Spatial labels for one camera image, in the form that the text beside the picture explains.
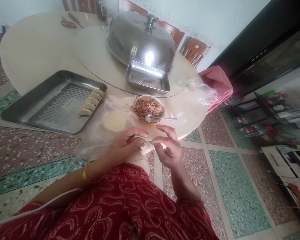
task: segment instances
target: bowl of meat filling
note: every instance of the bowl of meat filling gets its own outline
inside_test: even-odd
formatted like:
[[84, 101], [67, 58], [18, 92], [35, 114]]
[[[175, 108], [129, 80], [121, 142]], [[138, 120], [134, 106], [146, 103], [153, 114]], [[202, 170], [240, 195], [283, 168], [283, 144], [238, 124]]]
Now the bowl of meat filling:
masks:
[[[137, 115], [144, 121], [146, 114], [152, 114], [155, 117], [164, 117], [166, 111], [162, 102], [151, 95], [142, 95], [134, 101], [134, 110]], [[153, 119], [151, 123], [160, 122], [162, 119]]]

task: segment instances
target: gold bracelet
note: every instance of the gold bracelet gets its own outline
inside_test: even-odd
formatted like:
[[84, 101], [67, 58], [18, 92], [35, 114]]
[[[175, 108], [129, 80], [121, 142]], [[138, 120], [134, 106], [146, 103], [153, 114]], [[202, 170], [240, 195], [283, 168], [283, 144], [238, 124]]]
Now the gold bracelet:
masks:
[[91, 182], [91, 183], [97, 183], [97, 182], [99, 182], [100, 180], [101, 180], [101, 178], [98, 180], [98, 181], [96, 181], [96, 182], [93, 182], [93, 181], [91, 181], [91, 180], [89, 180], [88, 178], [87, 178], [87, 174], [86, 174], [86, 167], [87, 167], [87, 165], [89, 164], [89, 163], [92, 163], [93, 161], [90, 161], [90, 162], [88, 162], [86, 165], [84, 165], [84, 170], [83, 170], [83, 173], [82, 173], [82, 177], [83, 177], [83, 179], [84, 180], [87, 180], [88, 182]]

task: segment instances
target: pink towel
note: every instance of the pink towel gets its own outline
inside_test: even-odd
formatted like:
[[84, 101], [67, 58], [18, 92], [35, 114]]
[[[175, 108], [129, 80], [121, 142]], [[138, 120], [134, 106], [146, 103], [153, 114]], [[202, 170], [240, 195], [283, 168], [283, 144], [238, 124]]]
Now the pink towel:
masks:
[[202, 72], [199, 72], [199, 75], [202, 77], [205, 84], [217, 90], [219, 94], [219, 101], [215, 102], [212, 106], [209, 106], [207, 112], [208, 114], [232, 95], [233, 87], [226, 74], [219, 66], [210, 67]]

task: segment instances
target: woman's left hand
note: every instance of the woman's left hand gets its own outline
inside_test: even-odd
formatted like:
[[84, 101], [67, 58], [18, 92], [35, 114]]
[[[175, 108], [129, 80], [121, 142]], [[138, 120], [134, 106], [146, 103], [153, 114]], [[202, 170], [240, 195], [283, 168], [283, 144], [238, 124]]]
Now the woman's left hand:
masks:
[[133, 152], [143, 145], [144, 139], [132, 139], [134, 135], [146, 137], [147, 133], [141, 128], [131, 127], [114, 138], [109, 150], [102, 157], [110, 164], [109, 169], [127, 161]]

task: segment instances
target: clear plastic bag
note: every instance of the clear plastic bag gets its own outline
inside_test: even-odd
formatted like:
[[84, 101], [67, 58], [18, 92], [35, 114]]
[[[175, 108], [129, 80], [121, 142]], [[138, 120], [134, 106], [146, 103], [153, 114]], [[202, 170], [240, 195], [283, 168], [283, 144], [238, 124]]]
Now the clear plastic bag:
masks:
[[131, 107], [137, 96], [118, 99], [110, 95], [102, 103], [92, 119], [80, 133], [82, 141], [77, 145], [75, 153], [80, 159], [98, 158], [102, 156], [110, 147], [117, 133], [110, 133], [103, 128], [103, 121], [108, 114], [121, 112], [126, 116], [127, 124], [125, 128], [138, 126], [138, 118], [133, 113]]
[[189, 91], [188, 100], [199, 102], [202, 105], [213, 105], [218, 100], [218, 92], [203, 82], [200, 77], [187, 81], [185, 91]]

